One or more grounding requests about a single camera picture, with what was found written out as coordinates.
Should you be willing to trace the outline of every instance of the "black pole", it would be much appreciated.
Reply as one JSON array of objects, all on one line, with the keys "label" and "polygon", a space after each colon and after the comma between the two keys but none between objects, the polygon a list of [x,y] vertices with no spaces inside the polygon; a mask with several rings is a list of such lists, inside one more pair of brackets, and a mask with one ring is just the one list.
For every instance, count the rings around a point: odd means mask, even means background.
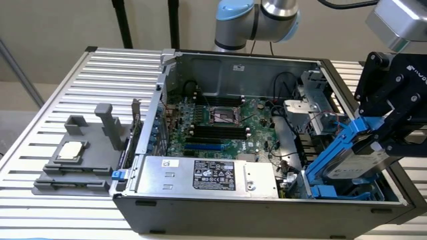
[{"label": "black pole", "polygon": [[180,0],[167,0],[168,8],[168,29],[171,35],[172,49],[180,49],[180,18],[179,18]]},{"label": "black pole", "polygon": [[112,7],[115,9],[115,15],[118,17],[123,46],[126,49],[132,49],[134,45],[127,17],[126,2],[124,0],[111,0],[111,2]]}]

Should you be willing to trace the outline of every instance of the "black cable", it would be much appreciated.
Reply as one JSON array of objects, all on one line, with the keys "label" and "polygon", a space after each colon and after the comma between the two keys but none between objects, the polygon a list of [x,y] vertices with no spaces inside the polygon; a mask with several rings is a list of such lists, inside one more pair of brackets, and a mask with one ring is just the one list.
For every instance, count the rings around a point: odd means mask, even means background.
[{"label": "black cable", "polygon": [[273,42],[270,42],[270,52],[271,52],[271,56],[274,56],[274,46],[273,46]]},{"label": "black cable", "polygon": [[270,147],[270,150],[269,150],[269,154],[270,154],[270,155],[275,156],[277,158],[285,158],[285,157],[287,157],[287,156],[290,156],[290,155],[299,154],[299,153],[295,151],[295,152],[291,152],[291,153],[289,153],[289,154],[286,154],[286,155],[283,155],[283,156],[275,155],[275,154],[273,153],[273,151],[274,151],[274,147],[275,147],[275,145],[277,145],[278,143],[279,143],[279,142],[277,142],[277,143]]},{"label": "black cable", "polygon": [[318,2],[322,3],[325,6],[327,6],[331,9],[345,10],[345,9],[357,9],[357,8],[374,6],[379,3],[379,0],[370,0],[366,2],[358,2],[358,3],[351,3],[351,4],[343,4],[343,5],[331,3],[327,0],[318,0]]},{"label": "black cable", "polygon": [[[277,82],[278,82],[278,78],[281,77],[282,74],[291,74],[293,77],[295,79],[298,79],[295,74],[291,73],[290,71],[283,71],[275,76],[274,81],[273,81],[273,101],[275,101],[275,99],[277,99]],[[286,90],[287,90],[289,94],[293,96],[293,92],[290,90],[290,87],[289,87],[287,83],[285,81],[282,81],[282,82],[285,84],[285,87],[286,87]]]},{"label": "black cable", "polygon": [[278,167],[278,164],[274,163],[274,161],[269,158],[269,161],[271,162],[271,164]]},{"label": "black cable", "polygon": [[195,83],[195,85],[198,86],[198,81],[196,80],[190,79],[190,80],[184,81],[184,84],[182,85],[182,95],[183,96],[186,95],[186,87],[187,87],[188,83]]},{"label": "black cable", "polygon": [[281,106],[281,105],[273,106],[273,108],[271,108],[271,110],[270,110],[271,116],[274,116],[274,109],[275,109],[275,108],[281,108],[281,109],[283,110],[283,114],[281,114],[281,111],[278,111],[278,112],[279,112],[279,115],[281,115],[281,117],[285,118],[285,121],[286,121],[286,124],[287,124],[290,130],[291,130],[293,133],[295,134],[297,138],[299,138],[299,133],[297,132],[295,128],[293,127],[293,125],[291,125],[291,123],[290,123],[290,121],[289,121],[289,116],[287,116],[287,113],[286,113],[286,108],[285,108],[283,106]]},{"label": "black cable", "polygon": [[257,43],[257,40],[254,41],[254,44],[253,44],[251,54],[254,52],[255,43]]}]

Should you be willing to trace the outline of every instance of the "warning label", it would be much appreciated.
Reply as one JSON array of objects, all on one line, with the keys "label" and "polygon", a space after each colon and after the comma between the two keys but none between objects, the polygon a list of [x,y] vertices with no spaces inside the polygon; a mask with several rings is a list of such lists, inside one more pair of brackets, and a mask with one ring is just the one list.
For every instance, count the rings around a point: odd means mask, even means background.
[{"label": "warning label", "polygon": [[237,190],[233,161],[194,161],[192,187],[201,190]]}]

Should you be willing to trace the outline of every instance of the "green circuit board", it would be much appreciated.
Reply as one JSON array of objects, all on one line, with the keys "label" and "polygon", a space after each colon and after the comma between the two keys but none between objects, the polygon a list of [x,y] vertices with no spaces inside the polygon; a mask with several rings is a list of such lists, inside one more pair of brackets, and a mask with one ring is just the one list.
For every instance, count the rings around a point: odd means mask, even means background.
[{"label": "green circuit board", "polygon": [[[271,109],[266,107],[265,100],[247,98],[241,106],[226,107],[196,105],[184,99],[168,107],[174,108],[168,117],[168,156],[211,159],[257,157],[258,162],[274,160],[269,159],[266,142],[269,147],[273,146],[277,132],[271,124]],[[192,137],[192,125],[249,128],[250,136],[247,139],[221,139],[222,150],[186,149],[186,140]]]}]

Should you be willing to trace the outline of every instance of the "aluminum extrusion table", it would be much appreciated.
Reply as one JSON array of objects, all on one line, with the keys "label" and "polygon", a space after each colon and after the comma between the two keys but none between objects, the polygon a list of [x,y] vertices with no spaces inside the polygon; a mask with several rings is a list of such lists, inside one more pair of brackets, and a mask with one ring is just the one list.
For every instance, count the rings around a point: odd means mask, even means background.
[{"label": "aluminum extrusion table", "polygon": [[[132,49],[98,48],[95,52],[84,52],[0,161],[0,238],[202,239],[138,235],[110,197],[42,196],[31,192],[66,134],[64,122],[71,114],[83,115],[88,122],[100,122],[94,114],[96,104],[111,103],[112,115],[122,123],[131,123],[131,102],[138,98],[144,119],[160,74],[160,56],[162,51]],[[333,61],[333,64],[354,92],[362,65],[350,61]],[[401,164],[427,198],[427,160],[407,157]],[[427,215],[403,225],[382,225],[358,237],[358,240],[426,239]]]}]

